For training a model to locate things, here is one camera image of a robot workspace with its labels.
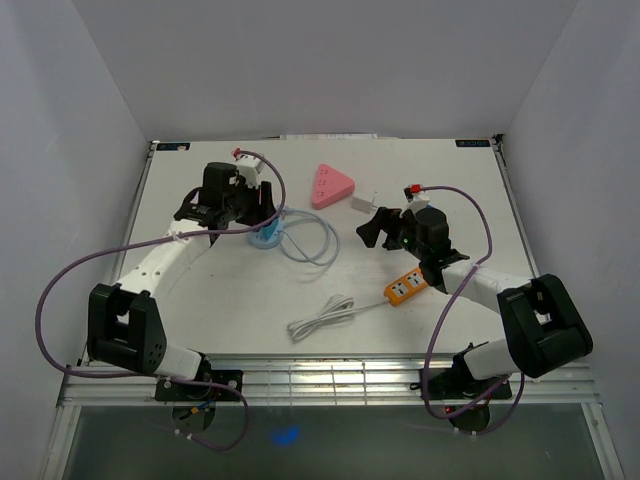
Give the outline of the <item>white charger plug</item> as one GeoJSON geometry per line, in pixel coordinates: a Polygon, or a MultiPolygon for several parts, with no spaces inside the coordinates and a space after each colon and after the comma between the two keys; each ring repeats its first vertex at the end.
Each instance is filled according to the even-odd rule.
{"type": "Polygon", "coordinates": [[[363,213],[370,213],[377,208],[375,192],[355,192],[351,199],[351,207],[363,213]]]}

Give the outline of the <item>pink triangular power strip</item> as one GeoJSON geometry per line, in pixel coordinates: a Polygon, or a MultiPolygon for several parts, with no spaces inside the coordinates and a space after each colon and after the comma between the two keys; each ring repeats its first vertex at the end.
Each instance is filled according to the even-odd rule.
{"type": "Polygon", "coordinates": [[[324,209],[355,191],[355,181],[327,164],[320,164],[316,170],[311,195],[311,205],[315,210],[324,209]]]}

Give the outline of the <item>cyan blue charger plug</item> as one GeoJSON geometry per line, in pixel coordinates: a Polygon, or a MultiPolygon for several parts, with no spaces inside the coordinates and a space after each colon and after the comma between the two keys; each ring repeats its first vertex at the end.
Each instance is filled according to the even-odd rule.
{"type": "Polygon", "coordinates": [[[274,235],[277,234],[277,229],[279,226],[279,222],[277,220],[272,221],[269,225],[266,225],[261,228],[261,238],[264,241],[270,240],[274,235]]]}

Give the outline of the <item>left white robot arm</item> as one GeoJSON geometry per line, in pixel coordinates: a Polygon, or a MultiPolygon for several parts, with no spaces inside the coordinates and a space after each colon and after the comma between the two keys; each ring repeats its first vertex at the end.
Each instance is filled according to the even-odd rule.
{"type": "Polygon", "coordinates": [[[185,196],[162,243],[114,284],[91,291],[91,360],[136,374],[177,378],[178,388],[190,399],[210,392],[212,376],[204,354],[169,342],[160,303],[230,224],[250,231],[275,220],[272,185],[260,177],[264,166],[262,158],[244,150],[231,163],[208,163],[201,186],[185,196]]]}

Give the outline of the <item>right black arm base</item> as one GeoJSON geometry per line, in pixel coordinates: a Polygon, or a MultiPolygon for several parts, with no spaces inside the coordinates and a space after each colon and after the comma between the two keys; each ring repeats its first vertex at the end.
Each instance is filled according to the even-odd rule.
{"type": "MultiPolygon", "coordinates": [[[[491,377],[485,380],[459,380],[454,378],[454,373],[449,369],[434,369],[429,371],[428,396],[433,400],[466,400],[470,401],[495,384],[500,378],[491,377]]],[[[418,381],[410,384],[410,390],[420,392],[421,398],[424,399],[422,393],[422,380],[424,369],[418,370],[418,381]]],[[[512,398],[512,390],[508,380],[503,381],[489,397],[497,400],[509,400],[512,398]]]]}

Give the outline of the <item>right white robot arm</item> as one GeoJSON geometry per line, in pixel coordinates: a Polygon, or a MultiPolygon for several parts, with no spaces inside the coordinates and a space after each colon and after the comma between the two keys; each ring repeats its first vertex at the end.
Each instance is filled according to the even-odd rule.
{"type": "Polygon", "coordinates": [[[514,373],[539,378],[592,353],[592,336],[557,276],[529,279],[471,261],[453,248],[444,212],[432,207],[417,212],[381,207],[356,233],[368,248],[384,234],[385,249],[402,249],[418,259],[429,286],[500,317],[503,338],[456,354],[452,366],[430,381],[431,395],[474,397],[488,381],[514,373]]]}

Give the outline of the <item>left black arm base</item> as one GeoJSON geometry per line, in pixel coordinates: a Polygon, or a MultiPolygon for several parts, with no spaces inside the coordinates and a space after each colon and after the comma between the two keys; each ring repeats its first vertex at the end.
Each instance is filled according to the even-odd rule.
{"type": "Polygon", "coordinates": [[[153,398],[158,402],[236,402],[240,398],[230,388],[241,393],[242,370],[213,370],[205,377],[206,386],[187,385],[174,380],[159,380],[153,398]]]}

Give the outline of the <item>round light blue power strip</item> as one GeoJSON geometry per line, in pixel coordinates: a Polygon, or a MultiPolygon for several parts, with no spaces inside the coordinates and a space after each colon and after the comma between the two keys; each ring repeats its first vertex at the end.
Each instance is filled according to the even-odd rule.
{"type": "Polygon", "coordinates": [[[249,243],[259,250],[270,250],[276,248],[281,243],[281,231],[282,231],[282,222],[280,219],[275,219],[279,222],[279,226],[277,229],[277,234],[274,235],[270,240],[264,241],[261,238],[260,230],[256,230],[248,235],[249,243]]]}

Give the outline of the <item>orange power strip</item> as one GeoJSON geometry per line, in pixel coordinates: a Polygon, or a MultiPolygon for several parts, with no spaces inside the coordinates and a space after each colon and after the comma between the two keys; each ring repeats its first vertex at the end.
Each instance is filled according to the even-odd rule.
{"type": "Polygon", "coordinates": [[[389,283],[383,291],[391,306],[397,307],[415,297],[428,287],[419,267],[389,283]]]}

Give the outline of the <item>left blue corner label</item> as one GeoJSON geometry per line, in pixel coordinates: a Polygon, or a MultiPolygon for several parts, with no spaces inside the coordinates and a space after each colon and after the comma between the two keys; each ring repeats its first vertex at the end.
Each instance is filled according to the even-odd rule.
{"type": "Polygon", "coordinates": [[[190,142],[159,142],[156,144],[156,151],[188,151],[190,142]]]}

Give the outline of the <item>blue corner label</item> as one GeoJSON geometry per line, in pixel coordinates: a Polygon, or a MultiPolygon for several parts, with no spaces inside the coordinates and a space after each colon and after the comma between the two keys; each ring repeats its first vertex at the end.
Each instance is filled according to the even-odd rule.
{"type": "Polygon", "coordinates": [[[188,151],[190,142],[159,142],[156,144],[156,151],[188,151]]]}
{"type": "Polygon", "coordinates": [[[456,139],[458,148],[490,148],[491,142],[487,139],[456,139]]]}

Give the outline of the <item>right blue corner label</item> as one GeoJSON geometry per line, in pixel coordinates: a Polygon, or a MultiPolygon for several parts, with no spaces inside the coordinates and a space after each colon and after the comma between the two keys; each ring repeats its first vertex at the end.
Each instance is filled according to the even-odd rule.
{"type": "Polygon", "coordinates": [[[487,139],[456,139],[458,148],[490,148],[491,142],[487,139]]]}

